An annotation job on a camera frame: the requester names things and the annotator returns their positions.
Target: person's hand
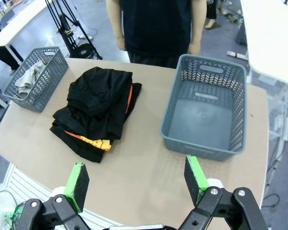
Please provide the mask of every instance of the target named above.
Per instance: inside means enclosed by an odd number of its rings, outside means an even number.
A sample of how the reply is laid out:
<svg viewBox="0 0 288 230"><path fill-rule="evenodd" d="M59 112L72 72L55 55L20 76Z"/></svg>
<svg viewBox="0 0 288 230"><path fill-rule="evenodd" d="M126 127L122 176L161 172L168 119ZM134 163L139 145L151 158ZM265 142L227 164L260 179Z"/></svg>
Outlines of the person's hand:
<svg viewBox="0 0 288 230"><path fill-rule="evenodd" d="M116 45L117 45L117 48L120 49L120 50L126 50L125 48L125 37L119 37L119 38L116 38Z"/></svg>
<svg viewBox="0 0 288 230"><path fill-rule="evenodd" d="M188 54L199 55L201 52L200 42L191 42L188 48Z"/></svg>

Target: person's arm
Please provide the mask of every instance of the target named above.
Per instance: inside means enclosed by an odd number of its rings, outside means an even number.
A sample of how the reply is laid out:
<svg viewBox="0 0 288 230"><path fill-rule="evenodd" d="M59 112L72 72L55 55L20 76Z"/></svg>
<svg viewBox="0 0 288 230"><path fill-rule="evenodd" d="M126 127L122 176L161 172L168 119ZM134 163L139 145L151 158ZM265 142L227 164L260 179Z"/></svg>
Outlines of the person's arm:
<svg viewBox="0 0 288 230"><path fill-rule="evenodd" d="M202 32L207 13L206 0L190 0L192 7L192 40L188 54L199 55L201 51Z"/></svg>
<svg viewBox="0 0 288 230"><path fill-rule="evenodd" d="M125 37L121 29L120 0L107 0L107 12L116 37L116 45L120 50L125 50Z"/></svg>
<svg viewBox="0 0 288 230"><path fill-rule="evenodd" d="M12 6L11 6L11 8L13 9L15 6L18 6L19 4L21 4L21 3L23 3L24 2L24 0L18 0L15 4L13 4Z"/></svg>

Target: black tripod stand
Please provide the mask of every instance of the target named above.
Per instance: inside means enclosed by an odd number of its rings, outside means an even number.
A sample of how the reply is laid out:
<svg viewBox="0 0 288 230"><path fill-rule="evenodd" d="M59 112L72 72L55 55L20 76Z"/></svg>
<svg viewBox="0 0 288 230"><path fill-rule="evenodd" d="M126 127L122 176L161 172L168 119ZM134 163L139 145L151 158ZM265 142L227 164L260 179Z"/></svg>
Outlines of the black tripod stand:
<svg viewBox="0 0 288 230"><path fill-rule="evenodd" d="M53 0L53 4L51 5L49 0L45 0L47 7L50 11L50 14L58 28L58 32L61 34L64 43L66 44L68 51L70 53L71 58L94 58L96 56L97 59L102 59L102 57L98 54L96 48L92 44L91 40L88 38L86 32L82 28L78 19L76 19L66 0L61 0L63 5L65 6L68 14L68 17L62 10L62 7L59 3L59 0ZM82 44L80 46L77 45L75 39L73 38L73 30L71 29L68 21L72 23L72 25L78 26L88 43Z"/></svg>

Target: gray cloth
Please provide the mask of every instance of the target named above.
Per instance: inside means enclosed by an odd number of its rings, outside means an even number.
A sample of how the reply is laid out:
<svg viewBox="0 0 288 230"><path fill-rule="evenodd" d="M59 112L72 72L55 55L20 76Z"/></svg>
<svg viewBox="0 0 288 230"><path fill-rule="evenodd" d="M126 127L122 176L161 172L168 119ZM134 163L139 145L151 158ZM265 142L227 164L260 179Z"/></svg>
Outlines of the gray cloth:
<svg viewBox="0 0 288 230"><path fill-rule="evenodd" d="M40 74L45 69L44 63L40 60L31 66L24 75L22 75L16 82L15 86L18 87L18 94L21 98L25 98L32 87L34 86L36 80L39 78Z"/></svg>

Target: beige table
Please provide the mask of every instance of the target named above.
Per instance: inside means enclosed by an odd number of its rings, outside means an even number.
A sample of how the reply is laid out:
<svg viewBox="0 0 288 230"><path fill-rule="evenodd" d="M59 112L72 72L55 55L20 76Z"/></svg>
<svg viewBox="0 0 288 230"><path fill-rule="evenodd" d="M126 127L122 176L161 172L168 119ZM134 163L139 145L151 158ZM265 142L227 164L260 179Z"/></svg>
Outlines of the beige table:
<svg viewBox="0 0 288 230"><path fill-rule="evenodd" d="M65 185L76 162L86 164L90 185L85 208L126 225L163 223L179 227L193 208L184 181L185 155L165 148L159 127L175 75L174 69L130 63L67 59L69 69L44 112L12 103L0 125L0 154L50 189ZM55 111L67 104L68 87L92 67L133 72L143 84L135 108L100 164L76 155L49 131ZM207 177L228 191L249 187L260 203L268 145L268 108L264 90L248 85L247 143L243 154L226 162L199 159ZM214 219L209 229L228 229Z"/></svg>

